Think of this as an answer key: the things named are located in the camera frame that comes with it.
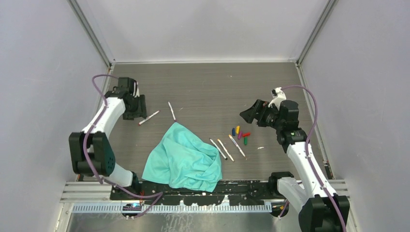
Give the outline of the red-tipped white pen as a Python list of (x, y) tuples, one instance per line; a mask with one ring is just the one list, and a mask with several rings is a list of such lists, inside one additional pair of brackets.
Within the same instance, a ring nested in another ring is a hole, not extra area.
[(148, 120), (150, 120), (152, 117), (156, 116), (159, 112), (160, 112), (160, 110), (157, 110), (157, 111), (154, 112), (152, 115), (150, 115), (150, 116), (148, 116), (147, 118), (145, 118), (145, 119), (143, 119), (142, 121), (140, 121), (140, 122), (138, 123), (138, 125), (140, 126), (140, 125), (144, 124), (145, 122), (147, 122)]

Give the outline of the magenta-tipped white pen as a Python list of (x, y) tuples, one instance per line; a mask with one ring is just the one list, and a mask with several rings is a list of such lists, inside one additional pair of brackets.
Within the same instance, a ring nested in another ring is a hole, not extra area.
[(174, 122), (177, 122), (177, 119), (176, 119), (176, 116), (175, 116), (175, 113), (174, 113), (174, 110), (173, 110), (173, 107), (172, 107), (171, 103), (170, 103), (169, 101), (168, 101), (167, 103), (168, 103), (170, 112), (171, 112), (171, 114), (172, 114), (173, 121), (174, 121)]

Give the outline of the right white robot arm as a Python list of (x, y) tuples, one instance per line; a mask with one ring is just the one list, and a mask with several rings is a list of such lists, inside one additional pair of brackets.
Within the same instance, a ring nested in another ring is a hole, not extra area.
[(247, 123), (256, 121), (259, 127), (276, 130), (277, 141), (294, 164), (301, 184), (290, 172), (276, 172), (270, 176), (269, 194), (282, 196), (298, 213), (303, 232), (345, 232), (350, 203), (329, 184), (313, 155), (308, 136), (299, 127), (299, 106), (291, 100), (270, 105), (257, 100), (239, 114)]

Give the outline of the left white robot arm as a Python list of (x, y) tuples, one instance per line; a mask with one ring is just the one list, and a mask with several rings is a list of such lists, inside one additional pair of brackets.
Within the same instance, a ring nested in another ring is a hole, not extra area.
[(120, 119), (147, 118), (145, 96), (140, 94), (138, 82), (120, 77), (112, 90), (103, 94), (103, 104), (92, 121), (80, 132), (69, 136), (72, 169), (75, 174), (94, 176), (100, 181), (122, 187), (130, 200), (139, 197), (141, 186), (136, 173), (116, 162), (109, 136)]

